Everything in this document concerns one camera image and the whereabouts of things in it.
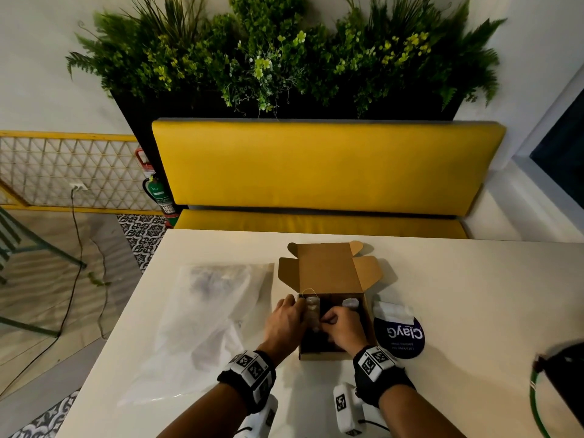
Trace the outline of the green artificial plants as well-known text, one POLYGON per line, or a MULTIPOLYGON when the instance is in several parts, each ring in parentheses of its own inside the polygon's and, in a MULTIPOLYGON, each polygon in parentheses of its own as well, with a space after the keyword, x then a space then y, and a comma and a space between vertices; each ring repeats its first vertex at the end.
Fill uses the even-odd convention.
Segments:
POLYGON ((445 14, 434 0, 354 0, 329 28, 308 0, 131 0, 96 12, 67 69, 97 75, 110 96, 186 100, 261 118, 451 120, 462 101, 499 90, 489 40, 506 19, 467 26, 470 0, 445 14))

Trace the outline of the open brown cardboard box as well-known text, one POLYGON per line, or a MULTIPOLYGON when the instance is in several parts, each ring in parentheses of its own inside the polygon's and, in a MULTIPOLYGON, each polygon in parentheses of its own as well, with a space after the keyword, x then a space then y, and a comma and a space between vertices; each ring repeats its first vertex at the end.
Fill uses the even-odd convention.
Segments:
POLYGON ((360 241, 342 243, 289 243, 292 257, 281 257, 277 277, 300 298, 319 298, 312 311, 314 323, 298 348, 301 361, 340 361, 350 356, 328 340, 319 329, 319 322, 332 307, 346 299, 358 301, 358 314, 367 340, 376 345, 373 316, 366 291, 382 280, 384 274, 374 256, 360 256, 364 245, 360 241))

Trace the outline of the person's left forearm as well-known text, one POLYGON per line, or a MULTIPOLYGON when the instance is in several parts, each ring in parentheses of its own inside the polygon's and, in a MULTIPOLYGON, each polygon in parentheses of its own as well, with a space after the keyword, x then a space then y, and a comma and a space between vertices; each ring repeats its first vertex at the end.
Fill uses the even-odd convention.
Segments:
POLYGON ((233 438, 248 415, 244 398, 219 383, 174 419, 157 438, 233 438))

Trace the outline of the black bag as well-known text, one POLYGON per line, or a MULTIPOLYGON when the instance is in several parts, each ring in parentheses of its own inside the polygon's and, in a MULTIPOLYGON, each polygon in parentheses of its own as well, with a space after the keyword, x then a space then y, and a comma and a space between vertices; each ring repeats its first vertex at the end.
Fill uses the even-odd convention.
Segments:
POLYGON ((584 429, 584 341, 558 346, 549 356, 536 355, 530 373, 529 400, 532 416, 543 438, 551 438, 537 408, 538 376, 544 373, 584 429))

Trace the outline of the white window frame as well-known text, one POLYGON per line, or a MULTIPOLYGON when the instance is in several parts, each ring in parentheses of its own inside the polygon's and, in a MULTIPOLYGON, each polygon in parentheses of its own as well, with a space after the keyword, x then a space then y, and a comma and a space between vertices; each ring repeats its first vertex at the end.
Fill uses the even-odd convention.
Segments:
POLYGON ((544 113, 510 163, 518 210, 510 220, 523 241, 584 243, 584 210, 531 154, 584 90, 584 64, 544 113))

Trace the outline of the yellow lattice railing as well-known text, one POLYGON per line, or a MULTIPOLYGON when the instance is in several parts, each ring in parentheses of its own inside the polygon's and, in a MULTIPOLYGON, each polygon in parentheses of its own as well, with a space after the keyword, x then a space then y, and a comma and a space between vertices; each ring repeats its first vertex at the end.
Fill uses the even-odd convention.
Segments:
POLYGON ((0 206, 89 213, 160 215, 142 189, 134 135, 0 130, 0 206))

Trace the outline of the green fire extinguisher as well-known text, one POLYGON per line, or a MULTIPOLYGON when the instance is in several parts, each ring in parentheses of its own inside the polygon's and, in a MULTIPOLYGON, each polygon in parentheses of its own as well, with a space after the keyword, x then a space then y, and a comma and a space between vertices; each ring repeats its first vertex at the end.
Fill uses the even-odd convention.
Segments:
POLYGON ((173 228, 179 219, 179 212, 175 208, 170 193, 165 189, 141 147, 135 150, 135 156, 145 175, 145 179, 142 182, 142 189, 161 209, 165 217, 165 227, 173 228))

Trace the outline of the white paper pouch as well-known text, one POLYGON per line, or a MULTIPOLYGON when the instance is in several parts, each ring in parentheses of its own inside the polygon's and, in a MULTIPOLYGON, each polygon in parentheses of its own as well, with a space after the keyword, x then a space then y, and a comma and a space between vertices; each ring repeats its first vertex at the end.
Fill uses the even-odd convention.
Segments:
POLYGON ((373 304, 373 325, 375 329, 414 328, 415 316, 411 308, 383 301, 373 304))

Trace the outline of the green metal chair frame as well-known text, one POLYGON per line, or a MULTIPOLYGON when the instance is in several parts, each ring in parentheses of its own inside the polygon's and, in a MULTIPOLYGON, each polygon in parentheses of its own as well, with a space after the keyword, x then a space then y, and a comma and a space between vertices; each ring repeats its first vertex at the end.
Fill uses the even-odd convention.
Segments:
POLYGON ((69 316, 72 302, 74 300, 75 290, 77 287, 77 281, 81 275, 81 272, 87 268, 87 264, 82 260, 83 257, 83 244, 81 241, 79 227, 77 224, 77 219, 75 214, 73 216, 74 226, 77 234, 77 240, 80 247, 80 257, 76 258, 68 254, 64 250, 52 245, 41 236, 37 235, 22 223, 20 223, 15 217, 8 213, 4 208, 0 207, 0 272, 2 272, 8 261, 17 254, 38 252, 46 250, 62 260, 65 260, 73 265, 78 266, 78 272, 74 279, 74 284, 71 291, 71 296, 69 298, 69 303, 65 311, 64 318, 58 330, 51 330, 42 328, 34 324, 26 324, 19 322, 14 319, 9 319, 4 316, 0 316, 0 324, 10 326, 22 331, 28 331, 33 333, 39 333, 50 338, 59 339, 65 322, 69 316))

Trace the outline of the translucent plastic bag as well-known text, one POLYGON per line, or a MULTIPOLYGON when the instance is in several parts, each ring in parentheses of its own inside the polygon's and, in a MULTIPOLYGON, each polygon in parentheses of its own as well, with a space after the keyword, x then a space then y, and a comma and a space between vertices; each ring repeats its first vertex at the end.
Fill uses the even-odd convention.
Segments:
POLYGON ((142 405, 208 390, 244 350, 273 264, 186 265, 179 270, 153 346, 118 405, 142 405))

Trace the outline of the yellow bench seat cushion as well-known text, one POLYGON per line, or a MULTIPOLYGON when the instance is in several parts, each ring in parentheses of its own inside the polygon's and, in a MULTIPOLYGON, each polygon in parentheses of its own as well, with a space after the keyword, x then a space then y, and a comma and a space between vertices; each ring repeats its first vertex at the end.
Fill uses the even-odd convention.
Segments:
POLYGON ((183 210, 175 229, 468 239, 458 220, 183 210))

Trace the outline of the yellow bench backrest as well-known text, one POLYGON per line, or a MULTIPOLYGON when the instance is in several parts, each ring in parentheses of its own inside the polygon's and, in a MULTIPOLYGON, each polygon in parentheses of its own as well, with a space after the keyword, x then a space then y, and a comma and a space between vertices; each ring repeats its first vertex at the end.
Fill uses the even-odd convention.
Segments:
POLYGON ((177 204, 464 216, 506 128, 164 119, 152 133, 177 204))

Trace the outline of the person's left hand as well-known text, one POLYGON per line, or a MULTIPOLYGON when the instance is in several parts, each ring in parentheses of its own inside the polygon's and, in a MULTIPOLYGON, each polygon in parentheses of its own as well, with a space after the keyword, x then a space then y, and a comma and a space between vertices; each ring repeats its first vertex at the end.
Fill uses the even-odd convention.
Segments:
POLYGON ((296 297, 288 294, 281 299, 267 318, 263 342, 258 350, 265 352, 275 367, 293 353, 301 343, 307 326, 293 326, 290 320, 290 306, 296 297))

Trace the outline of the small clear bottle with tag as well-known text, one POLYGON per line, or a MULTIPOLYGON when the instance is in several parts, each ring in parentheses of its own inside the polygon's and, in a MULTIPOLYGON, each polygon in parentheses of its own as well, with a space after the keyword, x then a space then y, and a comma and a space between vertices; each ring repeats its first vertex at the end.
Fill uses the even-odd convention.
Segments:
POLYGON ((306 300, 307 309, 305 313, 305 318, 308 323, 308 327, 313 332, 320 331, 320 318, 321 318, 321 300, 318 294, 312 288, 306 288, 301 292, 301 296, 306 300))

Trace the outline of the round purple card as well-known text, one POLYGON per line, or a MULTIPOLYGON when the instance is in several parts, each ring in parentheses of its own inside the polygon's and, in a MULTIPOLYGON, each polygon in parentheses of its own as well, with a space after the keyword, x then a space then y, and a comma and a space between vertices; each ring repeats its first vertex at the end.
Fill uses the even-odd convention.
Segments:
POLYGON ((426 335, 416 317, 411 323, 375 317, 373 327, 378 345, 398 359, 416 358, 425 347, 426 335))

